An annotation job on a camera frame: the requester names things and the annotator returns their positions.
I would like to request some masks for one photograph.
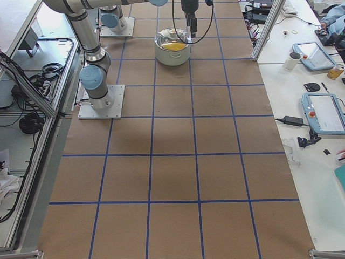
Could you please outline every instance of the cooking pot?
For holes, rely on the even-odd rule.
[[[191,43],[187,32],[176,28],[179,37]],[[191,45],[183,43],[176,35],[174,28],[166,28],[156,34],[155,53],[159,62],[168,66],[178,66],[185,63],[191,54]]]

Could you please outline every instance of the metal mounting plate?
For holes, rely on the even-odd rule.
[[[134,17],[123,17],[127,21],[127,27],[120,32],[114,32],[110,30],[108,27],[103,27],[100,36],[103,38],[123,38],[123,37],[132,37],[133,30],[134,30]]]
[[[110,91],[113,92],[114,104],[103,110],[94,110],[91,104],[86,101],[81,104],[78,118],[79,119],[120,119],[122,113],[123,97],[125,95],[125,85],[108,85]]]

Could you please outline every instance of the pot handle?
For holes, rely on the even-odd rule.
[[[182,56],[182,53],[179,53],[179,54],[177,54],[177,55],[170,54],[170,56],[171,56],[172,58],[179,58],[180,56]]]

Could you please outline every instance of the black clamp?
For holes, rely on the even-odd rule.
[[[321,140],[321,137],[319,137],[312,129],[309,131],[309,136],[310,136],[309,140],[305,138],[297,137],[298,145],[300,147],[305,148]]]
[[[325,155],[330,155],[330,151],[328,149],[325,149],[323,152]]]

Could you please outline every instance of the table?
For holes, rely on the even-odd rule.
[[[259,65],[267,95],[275,118],[285,115],[301,117],[307,123],[301,104],[304,83],[324,82],[331,93],[345,99],[345,85],[340,78],[328,79],[326,73],[312,74],[302,64],[293,71],[285,71],[281,64]],[[345,140],[322,137],[321,141],[305,149],[298,147],[297,137],[309,139],[309,127],[293,127],[277,122],[281,138],[293,140],[295,157],[300,165],[290,163],[296,189],[316,250],[345,249],[345,192],[338,183],[334,169],[340,164],[335,154],[345,148]],[[323,150],[331,155],[326,156]]]
[[[298,10],[298,16],[305,21],[318,24],[318,20],[306,1],[291,0]],[[303,118],[306,116],[301,104],[302,94],[306,92],[305,83],[324,82],[330,93],[345,100],[345,84],[341,81],[344,75],[336,80],[327,78],[327,71],[311,72],[302,64],[297,64],[292,71],[282,68],[293,43],[318,41],[314,30],[316,26],[308,25],[298,18],[287,18],[274,26],[270,39],[265,45],[259,59],[259,68],[270,100],[275,118],[285,115]],[[290,33],[284,37],[283,30]],[[333,47],[327,47],[328,53],[336,53]],[[342,62],[340,56],[333,56],[336,62]],[[321,87],[320,93],[327,93]],[[345,139],[340,136],[326,138],[305,149],[298,146],[297,137],[309,139],[309,127],[293,127],[277,122],[283,143],[289,143],[293,157],[299,161],[290,162],[295,186],[300,198],[310,235],[316,250],[345,250],[345,192],[339,184],[334,169],[341,164],[335,159],[336,152],[345,148]],[[331,155],[326,156],[327,149]]]

